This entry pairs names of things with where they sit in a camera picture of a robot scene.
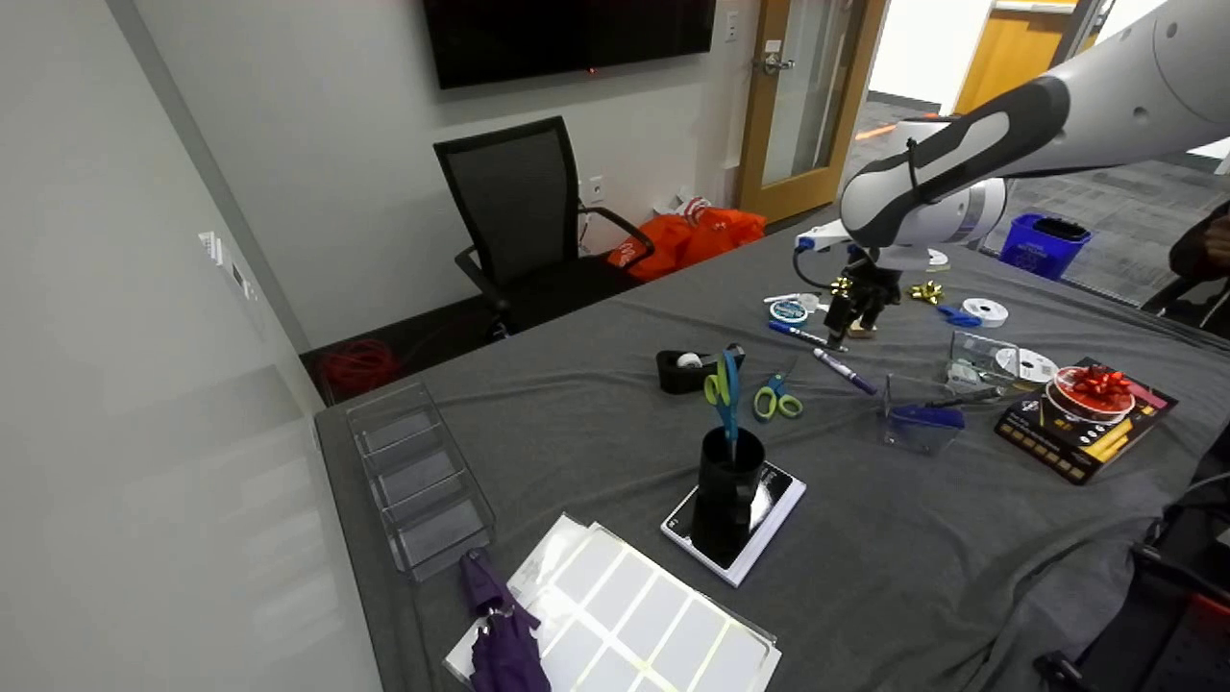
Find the wall-mounted tv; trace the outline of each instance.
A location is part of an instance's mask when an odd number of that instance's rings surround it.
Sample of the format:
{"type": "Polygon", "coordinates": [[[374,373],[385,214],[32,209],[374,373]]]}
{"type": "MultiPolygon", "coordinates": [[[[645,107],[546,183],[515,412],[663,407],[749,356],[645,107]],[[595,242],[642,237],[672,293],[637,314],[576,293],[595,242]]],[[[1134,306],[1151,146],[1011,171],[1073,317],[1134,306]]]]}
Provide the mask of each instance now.
{"type": "Polygon", "coordinates": [[[716,0],[423,0],[442,87],[706,55],[716,0]]]}

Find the table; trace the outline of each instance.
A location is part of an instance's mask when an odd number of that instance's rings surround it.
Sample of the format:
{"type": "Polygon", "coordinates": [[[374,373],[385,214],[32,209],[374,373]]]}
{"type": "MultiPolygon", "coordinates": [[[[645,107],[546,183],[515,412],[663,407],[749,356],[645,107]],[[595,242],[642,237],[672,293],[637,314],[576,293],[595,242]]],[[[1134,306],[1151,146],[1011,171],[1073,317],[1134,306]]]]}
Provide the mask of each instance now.
{"type": "MultiPolygon", "coordinates": [[[[391,569],[347,425],[374,402],[423,391],[492,508],[499,571],[561,511],[604,524],[772,630],[783,651],[772,688],[1032,688],[1034,653],[1075,653],[1114,616],[1125,547],[1230,419],[1228,341],[950,248],[946,294],[1009,302],[1001,337],[1056,361],[1105,356],[1180,407],[1085,488],[995,439],[1005,402],[968,407],[968,429],[920,457],[884,444],[878,407],[813,348],[764,329],[760,294],[802,288],[788,244],[772,235],[321,414],[385,688],[453,688],[442,656],[469,624],[458,571],[414,587],[391,569]],[[696,479],[716,414],[699,397],[665,397],[655,355],[727,341],[749,348],[746,388],[782,367],[809,402],[796,423],[749,419],[769,462],[802,476],[809,496],[741,587],[656,535],[696,479]]],[[[839,262],[815,252],[809,267],[836,278],[839,262]]],[[[929,306],[898,302],[843,356],[861,373],[933,376],[946,346],[929,306]]]]}

